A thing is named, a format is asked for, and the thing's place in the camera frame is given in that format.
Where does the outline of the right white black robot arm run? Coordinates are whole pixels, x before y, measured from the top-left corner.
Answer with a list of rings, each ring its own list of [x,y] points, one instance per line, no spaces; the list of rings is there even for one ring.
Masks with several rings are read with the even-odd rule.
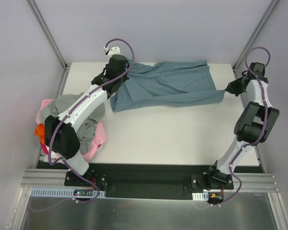
[[[268,79],[265,75],[265,64],[253,62],[242,77],[230,82],[228,93],[239,96],[247,93],[249,102],[234,127],[235,138],[226,153],[209,167],[207,173],[193,179],[193,183],[206,190],[233,189],[234,169],[244,155],[254,146],[268,138],[279,110],[269,102],[267,95]]]

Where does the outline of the blue-grey t shirt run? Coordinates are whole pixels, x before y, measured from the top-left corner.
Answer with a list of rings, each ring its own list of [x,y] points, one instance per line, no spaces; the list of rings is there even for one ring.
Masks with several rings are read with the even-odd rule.
[[[216,88],[206,61],[134,63],[128,77],[110,99],[113,112],[216,104],[224,99],[225,91]]]

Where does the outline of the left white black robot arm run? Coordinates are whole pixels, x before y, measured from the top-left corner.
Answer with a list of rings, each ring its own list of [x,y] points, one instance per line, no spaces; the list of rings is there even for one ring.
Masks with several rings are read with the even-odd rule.
[[[56,163],[51,161],[51,153],[57,153],[59,160],[72,170],[76,182],[81,186],[89,185],[92,175],[87,172],[89,164],[80,153],[76,132],[85,119],[129,79],[127,73],[130,68],[125,56],[112,55],[103,71],[91,81],[88,90],[75,103],[56,117],[49,115],[45,120],[45,145],[48,147],[49,164]]]

